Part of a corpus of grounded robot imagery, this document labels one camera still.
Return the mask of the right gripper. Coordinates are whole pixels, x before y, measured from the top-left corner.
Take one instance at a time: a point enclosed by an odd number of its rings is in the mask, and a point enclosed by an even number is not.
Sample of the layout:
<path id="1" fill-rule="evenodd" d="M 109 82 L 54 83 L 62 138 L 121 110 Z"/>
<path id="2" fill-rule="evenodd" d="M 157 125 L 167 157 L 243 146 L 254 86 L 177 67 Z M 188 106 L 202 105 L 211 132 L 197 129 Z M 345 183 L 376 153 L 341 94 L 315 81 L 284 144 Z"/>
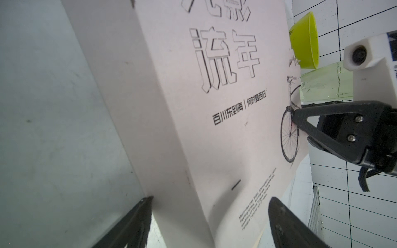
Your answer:
<path id="1" fill-rule="evenodd" d="M 379 101 L 310 104 L 297 109 L 292 122 L 318 149 L 397 175 L 397 110 L 390 105 Z"/>

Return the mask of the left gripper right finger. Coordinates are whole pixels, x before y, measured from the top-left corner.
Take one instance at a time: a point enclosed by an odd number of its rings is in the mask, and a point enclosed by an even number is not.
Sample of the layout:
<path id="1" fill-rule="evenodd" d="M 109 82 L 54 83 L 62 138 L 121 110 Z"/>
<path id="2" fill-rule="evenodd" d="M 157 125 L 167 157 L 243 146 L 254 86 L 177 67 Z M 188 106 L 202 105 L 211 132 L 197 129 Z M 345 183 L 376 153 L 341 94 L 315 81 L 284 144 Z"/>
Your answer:
<path id="1" fill-rule="evenodd" d="M 327 248 L 328 245 L 276 197 L 269 202 L 271 233 L 277 248 Z"/>

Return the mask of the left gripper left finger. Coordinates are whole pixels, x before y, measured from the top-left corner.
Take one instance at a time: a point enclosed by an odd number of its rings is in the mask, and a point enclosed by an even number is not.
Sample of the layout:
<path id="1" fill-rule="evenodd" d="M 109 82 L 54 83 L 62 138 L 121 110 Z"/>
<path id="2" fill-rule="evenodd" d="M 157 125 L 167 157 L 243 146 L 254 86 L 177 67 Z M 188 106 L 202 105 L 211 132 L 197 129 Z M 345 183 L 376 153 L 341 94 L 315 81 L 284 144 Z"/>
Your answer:
<path id="1" fill-rule="evenodd" d="M 94 247 L 145 248 L 151 228 L 152 201 L 152 196 L 141 199 Z"/>

